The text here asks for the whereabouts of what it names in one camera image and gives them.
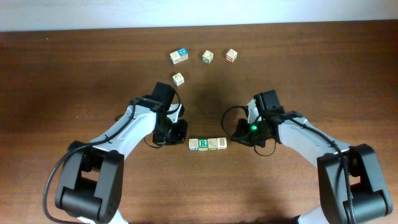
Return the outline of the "wooden block blue D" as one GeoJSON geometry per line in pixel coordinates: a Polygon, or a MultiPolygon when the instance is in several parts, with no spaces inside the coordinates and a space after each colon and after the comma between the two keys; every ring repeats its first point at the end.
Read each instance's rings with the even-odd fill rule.
{"type": "Polygon", "coordinates": [[[189,146],[189,150],[198,151],[199,150],[199,140],[198,139],[189,139],[188,146],[189,146]]]}

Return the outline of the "plain wooden block I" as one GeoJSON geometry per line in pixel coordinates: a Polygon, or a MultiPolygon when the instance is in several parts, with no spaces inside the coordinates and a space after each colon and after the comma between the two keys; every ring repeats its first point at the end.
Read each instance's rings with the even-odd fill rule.
{"type": "Polygon", "coordinates": [[[217,138],[217,149],[226,149],[228,147],[226,138],[217,138]]]}

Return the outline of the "wooden block green R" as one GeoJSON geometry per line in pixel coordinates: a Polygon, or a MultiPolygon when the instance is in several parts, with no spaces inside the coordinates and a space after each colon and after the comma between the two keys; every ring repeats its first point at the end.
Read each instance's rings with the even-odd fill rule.
{"type": "Polygon", "coordinates": [[[198,140],[198,150],[199,151],[207,151],[208,150],[208,140],[207,139],[199,139],[198,140]]]}

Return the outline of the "wooden block green B K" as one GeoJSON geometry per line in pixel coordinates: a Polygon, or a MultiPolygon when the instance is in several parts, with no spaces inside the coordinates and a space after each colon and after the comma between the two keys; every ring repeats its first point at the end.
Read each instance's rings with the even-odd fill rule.
{"type": "Polygon", "coordinates": [[[208,150],[214,151],[218,148],[218,141],[217,138],[209,138],[208,139],[208,150]]]}

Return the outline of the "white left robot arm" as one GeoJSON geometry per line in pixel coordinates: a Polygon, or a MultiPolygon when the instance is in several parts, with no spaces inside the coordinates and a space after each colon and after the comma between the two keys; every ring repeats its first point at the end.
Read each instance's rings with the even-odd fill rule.
{"type": "Polygon", "coordinates": [[[105,133],[72,142],[50,173],[61,171],[55,206],[80,223],[126,223],[119,205],[128,155],[148,134],[156,149],[185,140],[184,107],[172,102],[175,96],[135,98],[105,133]]]}

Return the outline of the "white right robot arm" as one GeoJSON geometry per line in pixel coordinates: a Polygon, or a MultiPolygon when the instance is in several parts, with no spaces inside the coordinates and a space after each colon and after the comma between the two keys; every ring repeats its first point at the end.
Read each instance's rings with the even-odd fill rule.
{"type": "Polygon", "coordinates": [[[242,106],[231,139],[248,147],[264,147],[268,139],[285,145],[316,169],[320,206],[296,216],[293,223],[365,223],[392,213],[393,203],[374,149],[352,146],[320,131],[296,111],[283,107],[259,111],[251,100],[242,106]]]}

